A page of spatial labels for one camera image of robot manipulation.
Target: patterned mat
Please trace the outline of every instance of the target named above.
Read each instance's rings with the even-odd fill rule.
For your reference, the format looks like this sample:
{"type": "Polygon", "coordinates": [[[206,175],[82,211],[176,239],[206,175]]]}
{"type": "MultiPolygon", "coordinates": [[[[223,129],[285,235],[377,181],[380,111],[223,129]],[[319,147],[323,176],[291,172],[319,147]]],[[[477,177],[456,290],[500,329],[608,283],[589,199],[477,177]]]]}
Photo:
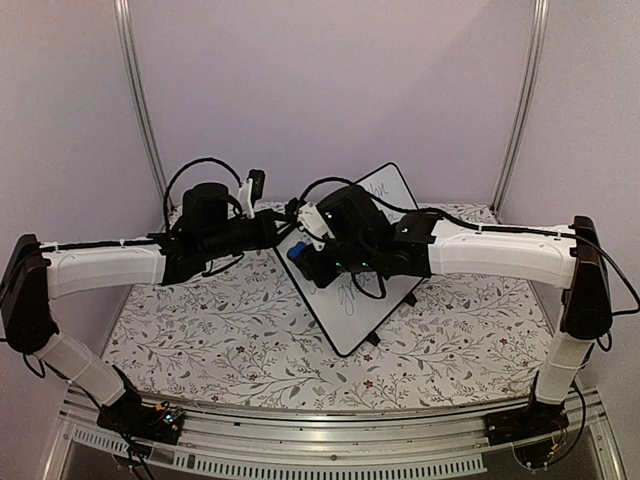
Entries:
{"type": "MultiPolygon", "coordinates": [[[[483,205],[439,206],[495,221],[483,205]]],[[[141,390],[255,407],[385,410],[526,395],[551,338],[526,281],[436,276],[415,294],[415,307],[377,330],[377,347],[340,358],[275,253],[254,252],[217,277],[134,287],[104,359],[141,390]]]]}

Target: white board with black border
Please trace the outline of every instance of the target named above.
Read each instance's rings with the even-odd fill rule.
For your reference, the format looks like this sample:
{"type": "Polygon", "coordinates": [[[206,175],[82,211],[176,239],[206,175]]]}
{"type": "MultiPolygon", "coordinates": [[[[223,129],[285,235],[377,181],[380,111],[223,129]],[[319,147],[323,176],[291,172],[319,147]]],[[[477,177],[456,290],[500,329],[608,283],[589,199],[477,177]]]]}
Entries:
{"type": "MultiPolygon", "coordinates": [[[[394,163],[383,165],[357,183],[392,205],[417,208],[406,181],[394,163]]],[[[379,204],[378,208],[387,215],[391,223],[402,217],[401,213],[379,204]]],[[[341,275],[327,288],[318,289],[287,258],[287,251],[300,241],[310,243],[306,234],[295,230],[275,249],[276,253],[332,348],[341,357],[353,353],[422,280],[407,276],[392,277],[385,284],[387,295],[381,300],[367,298],[358,292],[349,274],[341,275]]],[[[376,275],[373,273],[358,275],[358,283],[367,291],[374,294],[379,292],[376,275]]]]}

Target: white bracket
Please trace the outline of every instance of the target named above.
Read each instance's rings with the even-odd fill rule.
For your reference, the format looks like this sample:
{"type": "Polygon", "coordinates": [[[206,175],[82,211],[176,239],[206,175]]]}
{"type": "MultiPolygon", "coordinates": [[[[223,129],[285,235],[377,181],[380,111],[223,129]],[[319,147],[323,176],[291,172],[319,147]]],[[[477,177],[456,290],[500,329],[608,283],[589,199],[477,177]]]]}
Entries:
{"type": "Polygon", "coordinates": [[[253,179],[247,178],[245,182],[240,186],[238,191],[238,202],[242,207],[242,211],[247,215],[247,218],[252,219],[256,217],[256,212],[253,209],[251,203],[251,192],[253,191],[253,179]]]}
{"type": "Polygon", "coordinates": [[[329,225],[327,225],[318,211],[318,208],[311,203],[300,207],[298,211],[298,221],[307,232],[316,237],[311,237],[311,243],[313,244],[313,248],[318,252],[324,248],[324,242],[318,239],[324,238],[325,235],[329,238],[335,238],[333,233],[331,233],[329,225]]]}

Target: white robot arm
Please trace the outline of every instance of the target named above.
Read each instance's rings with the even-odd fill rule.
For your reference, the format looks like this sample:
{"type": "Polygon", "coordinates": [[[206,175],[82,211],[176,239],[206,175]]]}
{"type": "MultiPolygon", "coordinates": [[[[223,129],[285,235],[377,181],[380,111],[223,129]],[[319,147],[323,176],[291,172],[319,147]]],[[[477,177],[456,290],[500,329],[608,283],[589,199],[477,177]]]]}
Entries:
{"type": "Polygon", "coordinates": [[[213,259],[232,255],[239,260],[246,251],[274,247],[292,228],[278,231],[276,222],[291,222],[270,209],[253,210],[264,180],[256,173],[252,171],[251,181],[241,187],[242,202],[230,197],[221,184],[200,184],[187,191],[182,216],[164,233],[66,245],[42,244],[35,235],[22,236],[1,285],[0,311],[9,346],[34,355],[84,389],[100,406],[100,426],[175,444],[182,425],[180,412],[142,405],[122,372],[60,331],[49,301],[102,287],[182,283],[205,272],[213,259]],[[240,204],[251,209],[239,208],[240,204]],[[229,205],[236,209],[231,218],[229,205]]]}
{"type": "MultiPolygon", "coordinates": [[[[528,406],[489,415],[485,423],[492,444],[566,428],[564,401],[575,376],[612,325],[607,271],[593,222],[575,217],[570,226],[478,225],[438,209],[392,207],[355,184],[317,205],[300,205],[300,223],[313,242],[298,243],[287,257],[318,288],[345,273],[358,287],[355,274],[375,272],[381,295],[384,280],[394,275],[453,273],[522,278],[562,289],[562,315],[528,406]],[[405,215],[390,224],[375,202],[405,215]]],[[[526,461],[542,466],[548,452],[525,452],[526,461]]]]}

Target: white wall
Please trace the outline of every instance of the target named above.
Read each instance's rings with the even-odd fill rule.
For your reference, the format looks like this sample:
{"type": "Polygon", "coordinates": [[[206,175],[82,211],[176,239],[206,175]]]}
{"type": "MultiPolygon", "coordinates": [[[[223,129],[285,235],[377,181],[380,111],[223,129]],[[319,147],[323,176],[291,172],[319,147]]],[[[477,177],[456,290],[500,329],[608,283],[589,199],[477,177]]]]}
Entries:
{"type": "MultiPolygon", "coordinates": [[[[5,0],[0,15],[0,268],[26,232],[121,238],[159,203],[124,72],[112,2],[5,0]]],[[[60,326],[99,351],[122,290],[56,302],[60,326]]],[[[65,392],[0,347],[0,478],[35,479],[65,392]]]]}
{"type": "MultiPolygon", "coordinates": [[[[551,2],[531,116],[503,218],[571,222],[591,216],[603,246],[640,287],[640,3],[551,2]]],[[[614,308],[632,305],[613,281],[614,308]]],[[[557,292],[545,300],[557,310],[557,292]]],[[[640,478],[640,317],[612,330],[596,382],[630,478],[640,478]]]]}
{"type": "MultiPolygon", "coordinates": [[[[396,161],[420,199],[489,202],[533,1],[138,0],[140,66],[169,175],[217,156],[265,197],[396,161]]],[[[210,165],[185,176],[226,180],[210,165]]]]}

